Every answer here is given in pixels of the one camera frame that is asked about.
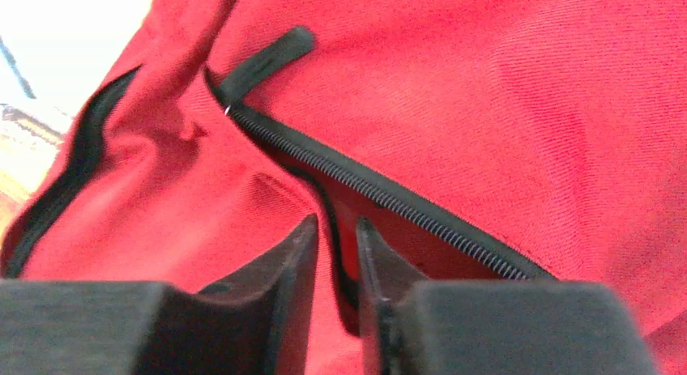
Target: black zipper pull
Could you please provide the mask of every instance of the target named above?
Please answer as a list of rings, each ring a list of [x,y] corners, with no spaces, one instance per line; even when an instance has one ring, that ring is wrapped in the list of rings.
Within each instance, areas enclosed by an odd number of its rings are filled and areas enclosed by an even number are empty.
[[[248,58],[215,88],[217,100],[227,108],[240,101],[265,78],[313,50],[314,35],[298,26]]]

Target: black plastic piece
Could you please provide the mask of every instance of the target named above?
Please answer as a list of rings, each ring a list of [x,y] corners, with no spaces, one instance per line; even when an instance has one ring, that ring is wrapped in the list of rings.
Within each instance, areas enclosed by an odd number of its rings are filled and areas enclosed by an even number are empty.
[[[306,55],[313,47],[313,33],[305,27],[295,27],[238,65],[215,89],[217,100],[226,107],[235,105],[265,78]]]
[[[311,216],[195,295],[155,282],[6,281],[0,373],[303,373],[317,234]]]
[[[357,236],[367,375],[657,374],[627,310],[601,285],[432,281],[369,221]]]

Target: zipper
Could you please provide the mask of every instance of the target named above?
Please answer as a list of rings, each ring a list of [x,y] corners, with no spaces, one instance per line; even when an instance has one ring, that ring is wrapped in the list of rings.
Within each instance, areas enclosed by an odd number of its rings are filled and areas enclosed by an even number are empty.
[[[297,27],[263,52],[243,62],[216,89],[218,101],[226,107],[225,113],[258,141],[273,146],[363,194],[379,206],[441,238],[503,278],[552,278],[542,267],[488,233],[371,168],[241,102],[243,96],[262,79],[302,57],[313,47],[313,35],[307,29]],[[278,58],[274,57],[275,51],[279,53]]]
[[[96,171],[103,153],[103,125],[124,96],[136,70],[104,87],[89,103],[70,149],[65,171],[29,208],[23,235],[7,261],[5,278],[18,278],[33,246],[74,200]]]
[[[287,167],[294,177],[299,177],[303,181],[308,182],[312,186],[313,190],[317,193],[319,197],[319,202],[322,204],[324,211],[326,213],[326,219],[329,221],[329,230],[331,233],[331,244],[334,252],[332,254],[333,267],[335,272],[335,284],[340,290],[337,290],[337,295],[340,294],[348,304],[350,304],[354,309],[358,309],[358,282],[351,278],[344,269],[344,258],[341,253],[341,236],[339,232],[339,221],[336,219],[336,209],[334,204],[329,198],[329,194],[326,192],[324,186],[310,173],[307,171],[297,168],[297,167]],[[351,320],[346,319],[345,315],[342,314],[344,319],[344,325],[348,328],[348,322]]]

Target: zipper teeth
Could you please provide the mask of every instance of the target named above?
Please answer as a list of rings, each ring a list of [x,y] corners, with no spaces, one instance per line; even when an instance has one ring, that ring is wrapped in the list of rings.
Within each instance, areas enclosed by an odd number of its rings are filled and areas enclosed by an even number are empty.
[[[358,193],[363,194],[365,197],[371,199],[386,209],[393,211],[404,219],[411,221],[418,227],[423,228],[427,232],[430,232],[434,236],[437,236],[449,243],[458,251],[484,264],[500,276],[513,280],[528,279],[524,272],[510,265],[506,260],[503,260],[495,253],[486,250],[477,244],[477,242],[466,238],[448,226],[438,223],[431,217],[419,212],[404,201],[401,201],[377,186],[360,179],[355,174],[351,174],[337,164],[334,164],[311,151],[299,147],[283,136],[272,132],[265,126],[262,126],[256,121],[246,117],[243,113],[241,113],[240,110],[231,109],[230,113],[234,120],[243,128],[247,129],[251,134],[256,135],[270,145],[279,148],[281,151],[292,156],[294,159],[304,162],[316,168],[317,170],[322,171],[327,176],[332,177],[338,182],[354,189]]]

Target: red backpack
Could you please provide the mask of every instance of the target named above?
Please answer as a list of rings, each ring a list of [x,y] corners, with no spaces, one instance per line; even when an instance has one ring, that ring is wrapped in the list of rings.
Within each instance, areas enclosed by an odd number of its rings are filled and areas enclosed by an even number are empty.
[[[685,1],[154,0],[3,274],[197,292],[315,214],[305,372],[359,374],[364,216],[435,279],[604,283],[687,374]]]

